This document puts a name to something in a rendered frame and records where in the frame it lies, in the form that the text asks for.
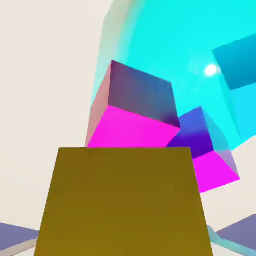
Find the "small magenta cube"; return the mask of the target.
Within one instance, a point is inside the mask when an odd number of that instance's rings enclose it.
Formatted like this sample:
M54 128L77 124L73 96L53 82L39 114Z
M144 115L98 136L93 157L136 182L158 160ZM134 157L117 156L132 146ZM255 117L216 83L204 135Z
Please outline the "small magenta cube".
M197 107L180 116L180 131L168 147L189 147L200 193L233 183L239 172L224 133Z
M91 106L85 146L165 147L179 131L171 82L112 60Z

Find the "small yellow cube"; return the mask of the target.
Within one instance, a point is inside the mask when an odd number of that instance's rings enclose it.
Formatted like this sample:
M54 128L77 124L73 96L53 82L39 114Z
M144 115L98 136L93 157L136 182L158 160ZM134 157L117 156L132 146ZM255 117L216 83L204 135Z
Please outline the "small yellow cube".
M60 148L34 256L213 256L190 149Z

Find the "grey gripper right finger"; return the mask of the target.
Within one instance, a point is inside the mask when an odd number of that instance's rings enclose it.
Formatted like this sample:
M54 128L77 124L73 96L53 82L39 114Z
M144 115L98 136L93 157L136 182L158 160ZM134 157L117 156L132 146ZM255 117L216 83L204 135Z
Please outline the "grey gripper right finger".
M210 242L243 256L256 256L256 214L217 232L207 225Z

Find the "small cyan cube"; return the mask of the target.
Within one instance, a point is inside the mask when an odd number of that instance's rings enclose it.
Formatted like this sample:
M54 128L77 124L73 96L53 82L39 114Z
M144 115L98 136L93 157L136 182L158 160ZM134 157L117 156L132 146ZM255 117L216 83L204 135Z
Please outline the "small cyan cube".
M227 109L244 142L256 136L256 33L212 51Z

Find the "large cyan box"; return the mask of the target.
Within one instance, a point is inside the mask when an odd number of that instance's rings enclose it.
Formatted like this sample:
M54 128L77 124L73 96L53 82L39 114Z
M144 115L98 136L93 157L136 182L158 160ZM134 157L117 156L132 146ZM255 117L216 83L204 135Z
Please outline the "large cyan box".
M256 34L256 0L112 0L93 93L112 60L172 84L179 116L202 107L234 149L239 139L213 50Z

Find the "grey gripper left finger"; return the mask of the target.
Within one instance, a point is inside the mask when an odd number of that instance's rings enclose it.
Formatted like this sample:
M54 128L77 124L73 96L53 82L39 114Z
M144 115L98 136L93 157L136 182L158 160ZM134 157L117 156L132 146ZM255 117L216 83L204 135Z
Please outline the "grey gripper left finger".
M14 256L36 246L38 230L0 222L0 256Z

